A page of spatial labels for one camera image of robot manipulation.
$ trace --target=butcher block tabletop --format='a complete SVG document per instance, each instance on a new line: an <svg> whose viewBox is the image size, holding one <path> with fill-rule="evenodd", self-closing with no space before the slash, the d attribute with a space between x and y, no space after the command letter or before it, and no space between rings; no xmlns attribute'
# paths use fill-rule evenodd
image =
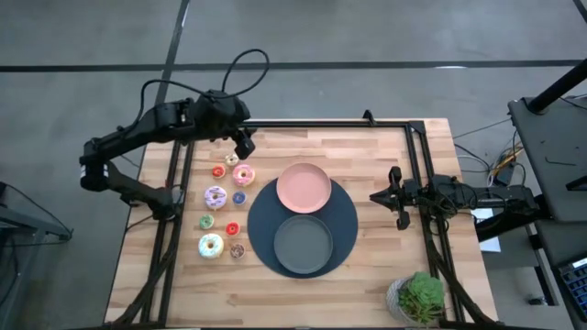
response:
<svg viewBox="0 0 587 330"><path fill-rule="evenodd" d="M426 123L435 172L460 178L448 120L422 120ZM411 225L398 231L397 213L370 202L369 195L388 187L387 174L392 166L402 169L404 179L412 178L404 130L387 127L261 128L253 135L253 141L257 149L241 163L254 168L256 177L245 188L235 186L231 171L219 180L211 175L212 168L224 163L225 156L233 152L234 142L195 143L167 326L403 326L387 311L385 293L392 281L418 270L428 270L422 226L417 210L409 208L406 211L411 214ZM417 135L415 145L420 173L426 183ZM150 186L161 187L171 154L172 143L148 145L139 179ZM248 211L257 193L296 162L315 164L339 183L355 204L359 218L357 240L347 259L328 274L310 280L287 278L267 268L255 255L247 234ZM178 181L182 165L183 156L178 162ZM248 200L240 206L228 201L220 210L211 211L205 205L204 192L212 185L226 189L228 196L241 190ZM211 214L215 222L211 229L202 230L199 219L206 214ZM134 208L128 224L147 215L150 215L147 206ZM228 237L225 227L232 221L238 222L241 230L237 236ZM459 214L449 221L449 241L459 281L482 310L495 319L493 297L471 217ZM106 321L121 315L145 283L156 229L157 222L149 220L126 233ZM225 249L220 258L204 259L198 253L200 237L210 233L224 238ZM243 258L230 257L229 247L234 243L245 247ZM162 281L155 292L151 315L159 310L161 286ZM446 295L446 303L449 319L452 319L449 295Z"/></svg>

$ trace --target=gray floor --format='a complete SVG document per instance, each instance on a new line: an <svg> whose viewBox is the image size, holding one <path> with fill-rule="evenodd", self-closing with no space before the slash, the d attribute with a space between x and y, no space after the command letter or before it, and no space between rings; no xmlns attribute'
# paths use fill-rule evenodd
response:
<svg viewBox="0 0 587 330"><path fill-rule="evenodd" d="M180 0L0 2L0 65L164 63ZM273 61L577 60L587 24L571 0L193 0L176 62L228 62L263 48ZM257 118L447 117L454 135L506 119L506 103L539 93L569 68L272 71L244 95ZM228 89L257 72L234 72ZM75 229L38 257L22 329L99 325L128 208L79 186L90 137L129 123L140 85L160 72L0 73L0 180ZM203 89L220 72L172 76ZM152 105L156 88L148 92ZM587 85L575 94L587 93ZM171 88L167 99L188 96ZM503 124L459 139L493 160L514 133ZM129 154L140 161L140 150ZM116 164L130 175L136 169ZM464 160L463 169L479 169ZM471 184L484 178L465 175ZM560 307L528 306L528 269L488 269L499 317L510 325L568 328Z"/></svg>

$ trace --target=white donut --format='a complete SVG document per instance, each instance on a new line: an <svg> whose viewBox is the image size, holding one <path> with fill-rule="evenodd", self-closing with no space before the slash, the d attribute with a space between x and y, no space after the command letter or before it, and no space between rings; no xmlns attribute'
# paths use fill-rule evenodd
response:
<svg viewBox="0 0 587 330"><path fill-rule="evenodd" d="M200 238L198 250L200 256L205 259L216 259L222 254L224 249L224 241L222 237L217 234L207 234Z"/></svg>

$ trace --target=pink bowl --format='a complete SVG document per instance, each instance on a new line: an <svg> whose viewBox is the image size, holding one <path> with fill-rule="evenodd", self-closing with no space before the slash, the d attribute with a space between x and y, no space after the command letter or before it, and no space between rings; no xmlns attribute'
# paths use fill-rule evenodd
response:
<svg viewBox="0 0 587 330"><path fill-rule="evenodd" d="M309 214L324 206L332 193L327 174L314 164L297 163L277 179L277 196L288 209Z"/></svg>

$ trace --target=white paper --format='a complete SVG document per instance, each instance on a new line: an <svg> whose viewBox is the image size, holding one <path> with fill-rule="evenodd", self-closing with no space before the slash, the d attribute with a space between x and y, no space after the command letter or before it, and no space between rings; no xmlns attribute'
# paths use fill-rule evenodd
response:
<svg viewBox="0 0 587 330"><path fill-rule="evenodd" d="M475 215L479 222L483 222L485 219L489 219L493 216L493 209L475 209L471 210L471 214ZM479 243L481 251L483 252L502 252L502 248L499 245L499 238L496 236Z"/></svg>

